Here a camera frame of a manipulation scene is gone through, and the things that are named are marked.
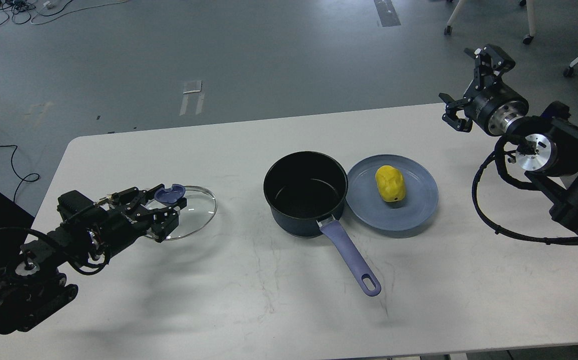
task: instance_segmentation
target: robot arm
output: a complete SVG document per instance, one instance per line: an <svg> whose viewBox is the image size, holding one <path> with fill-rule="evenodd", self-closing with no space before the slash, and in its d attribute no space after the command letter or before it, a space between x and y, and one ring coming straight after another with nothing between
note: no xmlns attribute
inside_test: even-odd
<svg viewBox="0 0 578 360"><path fill-rule="evenodd" d="M520 189L541 191L553 203L551 218L578 235L578 175L567 189L550 179L578 172L578 127L567 120L568 107L556 101L541 116L527 116L527 100L502 80L515 66L513 59L489 44L465 52L474 58L474 79L459 100L439 94L446 103L442 120L459 132L469 132L476 123L488 135L501 137L492 154L503 180ZM457 116L461 110L466 118ZM509 143L517 146L515 152L504 152ZM530 182L506 173L505 155L525 170Z"/></svg>
<svg viewBox="0 0 578 360"><path fill-rule="evenodd" d="M163 207L147 208L154 199ZM6 259L0 252L0 334L29 331L73 301L78 287L67 285L66 275L58 272L60 265L96 274L139 237L148 234L162 242L178 226L184 207L183 192L164 189L163 184L150 190L132 187L97 202L70 191L58 198L63 222L54 231L0 228L0 236L23 231L38 238Z"/></svg>

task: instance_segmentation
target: purple pot handle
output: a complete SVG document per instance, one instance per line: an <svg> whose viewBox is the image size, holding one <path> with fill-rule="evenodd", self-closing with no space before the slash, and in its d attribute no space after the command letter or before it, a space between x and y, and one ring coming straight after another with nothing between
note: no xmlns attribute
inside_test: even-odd
<svg viewBox="0 0 578 360"><path fill-rule="evenodd" d="M367 265L364 258L362 258L362 255L360 255L360 252L351 241L349 235L344 231L342 224L334 217L330 216L328 219L319 221L318 225L320 231L331 239L340 255L342 255L344 262L346 262L346 266L351 270L351 273L362 288L362 291L368 296L376 296L379 294L382 287L378 278L373 275L373 271L371 271L369 265ZM375 288L370 290L364 283L365 279L369 279L369 282L373 283Z"/></svg>

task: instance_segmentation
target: saucepan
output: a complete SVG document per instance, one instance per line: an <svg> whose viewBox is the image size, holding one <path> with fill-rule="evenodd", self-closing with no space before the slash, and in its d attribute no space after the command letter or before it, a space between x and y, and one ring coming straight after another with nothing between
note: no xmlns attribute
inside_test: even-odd
<svg viewBox="0 0 578 360"><path fill-rule="evenodd" d="M264 178L264 196L275 222L297 237L329 237L362 291L376 296L382 290L380 282L338 221L348 187L339 162L314 151L286 155Z"/></svg>

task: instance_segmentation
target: handle hole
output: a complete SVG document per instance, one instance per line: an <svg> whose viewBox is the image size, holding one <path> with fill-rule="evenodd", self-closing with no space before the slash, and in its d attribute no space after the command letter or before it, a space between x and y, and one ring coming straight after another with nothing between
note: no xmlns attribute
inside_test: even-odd
<svg viewBox="0 0 578 360"><path fill-rule="evenodd" d="M375 288L376 288L375 282L373 282L373 279L371 278L371 276L369 276L368 273L365 273L362 276L362 282L364 283L365 287L367 287L367 289L369 289L370 292L375 290Z"/></svg>

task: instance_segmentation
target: white table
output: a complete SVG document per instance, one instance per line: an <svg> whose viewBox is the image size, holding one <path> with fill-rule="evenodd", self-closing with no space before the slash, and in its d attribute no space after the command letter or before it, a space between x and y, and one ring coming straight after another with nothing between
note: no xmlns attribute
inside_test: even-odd
<svg viewBox="0 0 578 360"><path fill-rule="evenodd" d="M494 235L476 216L471 180L495 142L455 132L442 104L319 114L75 139L34 228L60 223L57 198L159 183L202 185L218 213L189 239L136 242L81 276L76 300L28 333L0 335L7 359L332 359L578 344L578 246ZM365 157L412 158L435 177L436 217L394 239L342 223L382 283L368 297L324 237L277 226L262 183L279 158L321 151L347 170ZM529 235L569 235L551 203L483 177L482 207Z"/></svg>

